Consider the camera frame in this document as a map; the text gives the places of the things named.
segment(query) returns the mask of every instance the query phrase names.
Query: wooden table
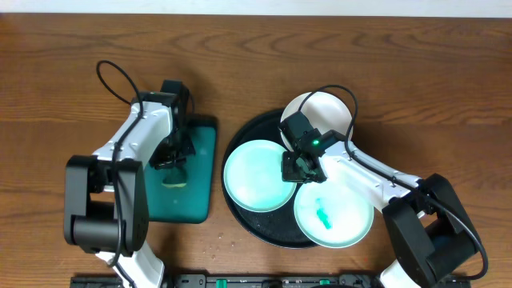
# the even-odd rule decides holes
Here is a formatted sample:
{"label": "wooden table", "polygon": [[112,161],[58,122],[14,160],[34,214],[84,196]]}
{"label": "wooden table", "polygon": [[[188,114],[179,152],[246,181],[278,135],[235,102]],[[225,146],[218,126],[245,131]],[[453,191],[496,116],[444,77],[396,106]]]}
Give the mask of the wooden table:
{"label": "wooden table", "polygon": [[[222,195],[222,156],[245,122],[337,83],[359,97],[358,146],[452,182],[490,257],[474,287],[510,287],[511,20],[64,14],[0,15],[0,286],[66,287],[74,274],[111,273],[62,235],[66,161],[104,145],[128,115],[96,78],[103,58],[141,90],[183,80],[197,111],[220,122],[208,219],[150,224],[147,241],[171,271],[336,274],[391,264],[380,215],[350,248],[286,250],[241,228]],[[106,77],[133,96],[113,70]],[[460,271],[481,266],[475,256]]]}

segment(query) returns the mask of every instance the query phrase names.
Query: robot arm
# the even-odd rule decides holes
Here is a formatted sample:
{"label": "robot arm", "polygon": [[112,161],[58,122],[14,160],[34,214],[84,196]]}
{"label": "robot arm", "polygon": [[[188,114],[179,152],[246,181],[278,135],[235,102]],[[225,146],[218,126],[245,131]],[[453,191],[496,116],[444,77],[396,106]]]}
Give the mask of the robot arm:
{"label": "robot arm", "polygon": [[[165,81],[161,92],[142,93],[144,114],[126,136],[116,161],[122,208],[121,255],[114,267],[124,287],[159,288],[164,265],[146,242],[149,211],[144,169],[179,166],[194,154],[190,139],[182,133],[189,92],[180,82]],[[131,105],[128,119],[111,140],[92,156],[73,156],[66,165],[64,235],[71,245],[109,262],[118,242],[114,203],[91,200],[90,194],[112,192],[114,144],[135,121],[140,105]]]}
{"label": "robot arm", "polygon": [[[432,198],[451,208],[479,240],[453,187],[442,176],[422,180],[392,169],[352,142],[346,143],[345,135],[333,130],[320,134],[300,111],[284,119],[279,128],[294,149],[283,153],[284,181],[329,179],[362,195],[383,214],[397,255],[397,261],[381,274],[384,287],[436,286],[478,252],[462,224],[427,201]],[[434,213],[438,219],[424,228],[418,218]]]}

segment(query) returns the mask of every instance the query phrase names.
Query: round black tray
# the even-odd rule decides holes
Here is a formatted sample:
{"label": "round black tray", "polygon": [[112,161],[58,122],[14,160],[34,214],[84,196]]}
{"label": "round black tray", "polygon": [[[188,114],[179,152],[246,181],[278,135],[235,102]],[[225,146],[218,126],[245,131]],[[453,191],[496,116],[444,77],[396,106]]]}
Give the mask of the round black tray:
{"label": "round black tray", "polygon": [[[245,142],[262,139],[285,146],[278,128],[282,112],[283,109],[279,109],[259,115],[240,129],[231,140],[224,154],[222,175],[224,175],[224,166],[228,157],[238,146]],[[299,187],[300,185],[297,185],[292,198],[281,208],[267,213],[256,213],[245,210],[233,202],[226,191],[224,177],[222,177],[224,198],[240,225],[257,238],[285,248],[310,248],[317,245],[304,235],[295,221],[294,201]]]}

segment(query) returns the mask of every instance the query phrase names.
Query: white plate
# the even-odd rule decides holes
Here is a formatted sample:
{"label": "white plate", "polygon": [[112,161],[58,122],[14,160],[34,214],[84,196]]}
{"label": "white plate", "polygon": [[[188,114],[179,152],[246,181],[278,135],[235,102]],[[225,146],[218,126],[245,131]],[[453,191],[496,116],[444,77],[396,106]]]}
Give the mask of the white plate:
{"label": "white plate", "polygon": [[267,140],[244,143],[231,153],[224,166],[224,185],[235,203],[253,212],[270,212],[283,206],[297,184],[281,175],[285,148]]}
{"label": "white plate", "polygon": [[[292,102],[290,102],[282,112],[281,122],[286,117],[297,112],[302,100],[309,94],[310,92],[304,93],[292,100]],[[308,120],[310,120],[312,127],[318,128],[321,134],[324,134],[329,130],[335,130],[344,135],[346,130],[349,128],[350,120],[352,120],[352,114],[346,107],[345,103],[336,96],[325,92],[317,92],[313,94],[313,96],[304,103],[302,112]],[[352,138],[353,131],[354,128],[350,132],[349,140]],[[291,145],[282,133],[281,138],[285,143],[286,148],[292,151],[293,149],[291,148]]]}
{"label": "white plate", "polygon": [[374,208],[338,182],[302,185],[294,203],[297,224],[311,241],[329,248],[363,239],[374,220]]}

